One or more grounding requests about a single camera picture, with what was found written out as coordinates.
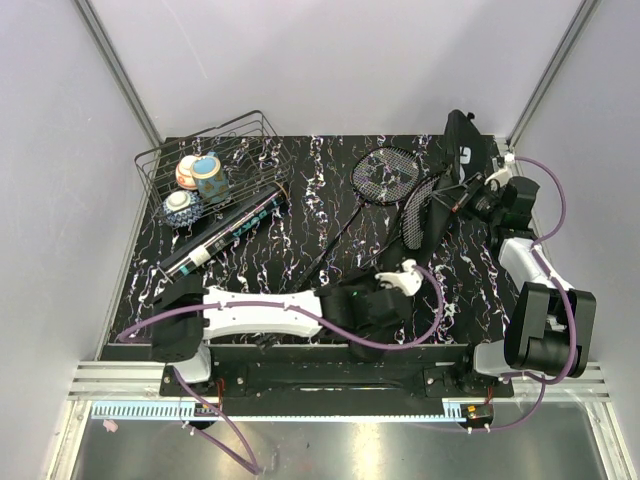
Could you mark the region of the black shuttlecock tube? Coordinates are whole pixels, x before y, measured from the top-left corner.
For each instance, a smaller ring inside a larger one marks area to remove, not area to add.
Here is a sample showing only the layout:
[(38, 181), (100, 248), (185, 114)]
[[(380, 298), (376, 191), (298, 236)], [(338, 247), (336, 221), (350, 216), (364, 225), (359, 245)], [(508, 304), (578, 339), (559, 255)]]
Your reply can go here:
[(240, 239), (289, 200), (289, 185), (274, 183), (261, 188), (247, 200), (234, 206), (217, 223), (192, 237), (159, 263), (163, 276), (176, 281), (209, 262), (227, 246)]

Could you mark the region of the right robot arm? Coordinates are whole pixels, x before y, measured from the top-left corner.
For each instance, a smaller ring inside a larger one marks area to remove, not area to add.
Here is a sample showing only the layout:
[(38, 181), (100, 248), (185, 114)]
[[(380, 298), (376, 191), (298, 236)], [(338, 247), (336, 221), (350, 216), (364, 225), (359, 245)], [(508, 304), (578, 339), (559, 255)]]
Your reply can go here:
[(539, 185), (522, 176), (500, 184), (478, 173), (462, 186), (451, 208), (484, 221), (489, 249), (519, 295), (508, 314), (504, 338), (473, 347), (469, 362), (454, 371), (454, 384), (476, 396), (491, 379), (529, 372), (543, 384), (582, 376), (596, 313), (595, 296), (575, 289), (552, 267), (530, 228)]

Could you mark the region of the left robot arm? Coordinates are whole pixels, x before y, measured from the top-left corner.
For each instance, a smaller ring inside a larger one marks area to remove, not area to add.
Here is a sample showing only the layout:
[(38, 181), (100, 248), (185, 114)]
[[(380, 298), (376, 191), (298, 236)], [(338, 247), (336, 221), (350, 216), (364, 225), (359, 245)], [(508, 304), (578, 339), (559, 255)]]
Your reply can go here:
[(323, 332), (347, 332), (367, 341), (389, 344), (412, 314), (412, 297), (423, 276), (403, 273), (363, 275), (346, 286), (329, 286), (290, 294), (235, 293), (203, 286), (190, 274), (173, 281), (153, 301), (153, 313), (213, 304), (212, 309), (182, 312), (151, 326), (150, 359), (173, 365), (181, 384), (196, 396), (215, 386), (213, 357), (206, 340), (245, 334), (289, 335), (310, 339)]

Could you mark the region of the black racket bag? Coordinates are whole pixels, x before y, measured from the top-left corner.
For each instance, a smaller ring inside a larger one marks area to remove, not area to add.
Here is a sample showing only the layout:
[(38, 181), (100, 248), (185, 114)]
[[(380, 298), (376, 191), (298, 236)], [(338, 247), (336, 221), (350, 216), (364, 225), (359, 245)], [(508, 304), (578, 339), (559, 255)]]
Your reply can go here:
[[(380, 274), (396, 274), (402, 262), (411, 260), (415, 264), (401, 276), (422, 287), (426, 279), (423, 267), (449, 229), (454, 203), (488, 171), (489, 147), (473, 119), (471, 112), (453, 110), (448, 114), (442, 165), (414, 187), (397, 214), (389, 243), (379, 257)], [(414, 295), (402, 293), (388, 279), (379, 282), (378, 290), (363, 298), (366, 312), (362, 319), (368, 322), (365, 336), (350, 343), (353, 355), (362, 361), (377, 361), (386, 351), (411, 346), (397, 343), (395, 334), (413, 318)]]

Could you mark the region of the badminton racket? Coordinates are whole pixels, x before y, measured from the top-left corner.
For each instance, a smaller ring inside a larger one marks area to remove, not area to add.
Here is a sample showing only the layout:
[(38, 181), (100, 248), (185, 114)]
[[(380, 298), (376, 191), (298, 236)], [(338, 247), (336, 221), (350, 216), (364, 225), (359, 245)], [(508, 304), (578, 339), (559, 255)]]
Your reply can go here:
[(321, 267), (366, 205), (388, 206), (404, 200), (417, 186), (420, 175), (416, 157), (399, 147), (378, 147), (361, 157), (350, 175), (350, 184), (357, 199), (356, 208), (340, 231), (294, 283), (292, 292), (300, 291)]
[(449, 170), (421, 180), (397, 214), (382, 252), (341, 283), (354, 283), (360, 279), (371, 283), (375, 273), (396, 272), (407, 259), (413, 259), (421, 266), (427, 265), (451, 223), (450, 208), (443, 202), (443, 195), (444, 189), (453, 185)]

